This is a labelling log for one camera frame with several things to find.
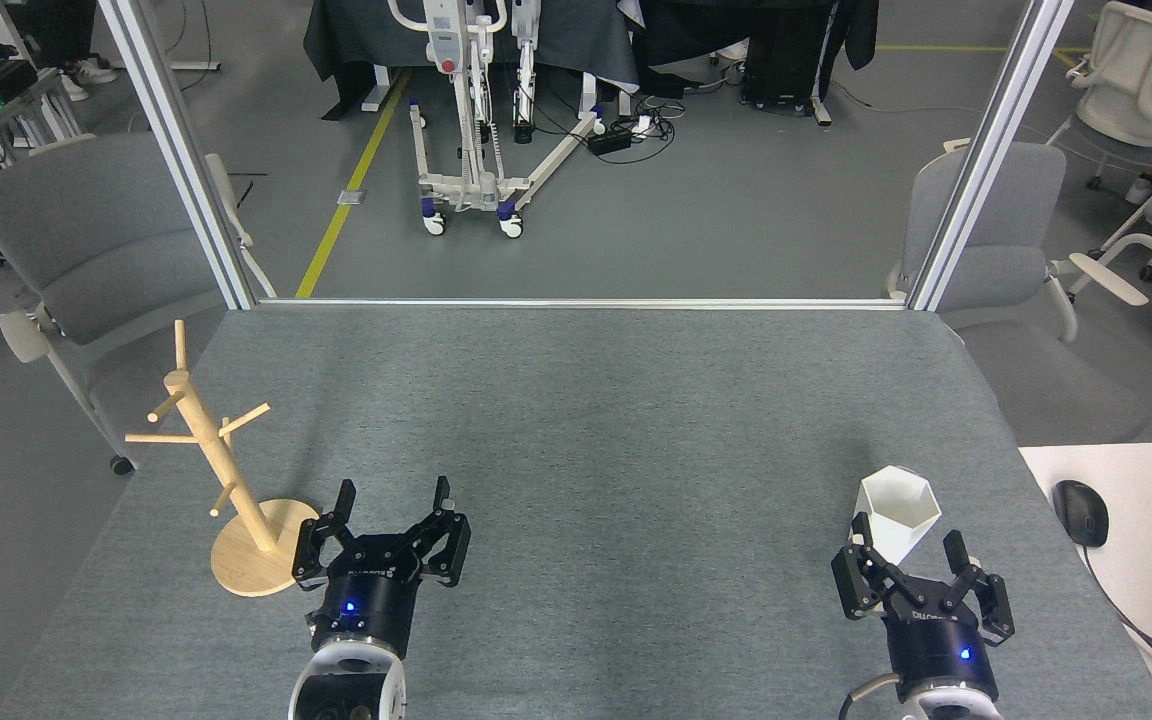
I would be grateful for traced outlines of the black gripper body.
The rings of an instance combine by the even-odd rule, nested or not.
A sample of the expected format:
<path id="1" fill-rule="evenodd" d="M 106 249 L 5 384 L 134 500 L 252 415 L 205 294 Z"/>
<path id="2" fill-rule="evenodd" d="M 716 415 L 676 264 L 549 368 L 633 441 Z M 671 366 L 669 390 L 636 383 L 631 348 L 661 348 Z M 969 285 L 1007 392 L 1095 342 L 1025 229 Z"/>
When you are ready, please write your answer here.
<path id="1" fill-rule="evenodd" d="M 973 691 L 996 696 L 996 680 L 978 620 L 963 601 L 943 611 L 947 585 L 916 585 L 922 606 L 890 588 L 884 593 L 884 628 L 892 669 L 900 676 L 896 694 L 910 696 L 925 685 L 964 683 Z"/>
<path id="2" fill-rule="evenodd" d="M 324 602 L 308 615 L 311 650 L 369 639 L 404 659 L 410 642 L 420 558 L 397 538 L 356 538 L 326 569 Z"/>

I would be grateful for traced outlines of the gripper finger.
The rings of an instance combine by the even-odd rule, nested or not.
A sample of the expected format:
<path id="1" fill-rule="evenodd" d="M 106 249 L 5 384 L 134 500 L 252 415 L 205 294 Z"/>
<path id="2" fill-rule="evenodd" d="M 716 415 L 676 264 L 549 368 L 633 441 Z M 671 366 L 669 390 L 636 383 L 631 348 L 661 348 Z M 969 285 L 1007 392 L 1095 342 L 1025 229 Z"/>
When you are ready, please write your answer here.
<path id="1" fill-rule="evenodd" d="M 987 644 L 1002 644 L 1015 632 L 1009 594 L 1005 578 L 991 574 L 978 564 L 967 551 L 963 533 L 952 530 L 943 538 L 943 550 L 948 569 L 954 574 L 954 582 L 948 585 L 941 600 L 941 609 L 955 611 L 964 601 L 968 592 L 973 592 L 980 609 L 980 621 L 987 630 L 984 639 Z"/>
<path id="2" fill-rule="evenodd" d="M 332 510 L 323 511 L 316 518 L 303 520 L 293 555 L 293 579 L 302 591 L 314 591 L 324 584 L 321 564 L 323 546 L 329 538 L 338 539 L 344 548 L 353 541 L 347 523 L 355 505 L 356 488 L 351 479 L 340 482 L 338 500 Z"/>
<path id="3" fill-rule="evenodd" d="M 397 579 L 419 584 L 434 577 L 444 588 L 456 588 L 470 539 L 467 515 L 454 510 L 449 479 L 435 478 L 431 511 L 397 539 Z"/>
<path id="4" fill-rule="evenodd" d="M 851 541 L 833 558 L 833 577 L 846 616 L 858 619 L 864 612 L 874 611 L 890 591 L 914 601 L 914 588 L 905 574 L 876 547 L 869 511 L 858 511 L 850 528 Z"/>

